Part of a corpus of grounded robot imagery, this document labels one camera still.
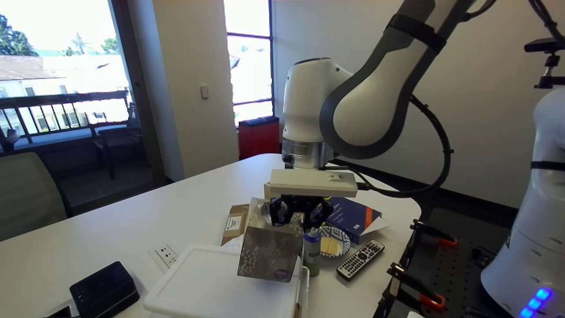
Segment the wall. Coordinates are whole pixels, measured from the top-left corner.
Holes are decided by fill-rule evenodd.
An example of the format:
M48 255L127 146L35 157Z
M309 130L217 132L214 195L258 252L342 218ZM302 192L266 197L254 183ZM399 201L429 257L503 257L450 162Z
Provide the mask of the wall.
M221 0L131 0L166 174L191 176L236 160ZM210 98L199 98L206 82Z
M357 70L399 5L401 0L275 0L277 112L286 72L297 59L332 56ZM565 1L545 0L545 5L565 31ZM484 15L457 26L417 86L455 149L445 188L519 206L535 132L531 109L544 95L533 88L544 54L526 54L523 45L538 36L547 31L526 0L498 0ZM432 181L441 151L429 123L411 107L397 144L378 158L357 162Z

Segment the cable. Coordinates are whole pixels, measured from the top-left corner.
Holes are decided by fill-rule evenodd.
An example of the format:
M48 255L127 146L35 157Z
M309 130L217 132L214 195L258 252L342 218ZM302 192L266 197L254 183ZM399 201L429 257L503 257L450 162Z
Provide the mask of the cable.
M351 169L360 180L364 180L364 183L360 183L360 188L372 188L379 194L385 194L385 195L392 195L392 197L420 197L420 195L427 195L429 192L440 188L440 185L445 181L447 174L448 174L448 169L450 169L450 162L452 162L452 146L448 142L448 137L447 137L447 132L441 125L441 121L438 119L438 116L427 107L427 104L424 104L420 98L417 98L415 95L410 96L410 102L413 105L417 105L424 114L425 118L431 121L431 125L434 127L440 141L441 141L441 146L443 146L443 167L441 167L441 172L440 176L431 183L431 185L425 185L425 187L420 187L420 188L411 188L411 190L388 190L388 188L379 188L376 185L372 185L358 169L355 167L344 167L344 165L328 165L325 169Z
M554 36L554 40L565 47L565 36L563 33L558 29L558 22L553 21L547 6L544 5L542 0L530 0L531 8L535 10L535 13L544 21L545 28L549 29L549 33Z

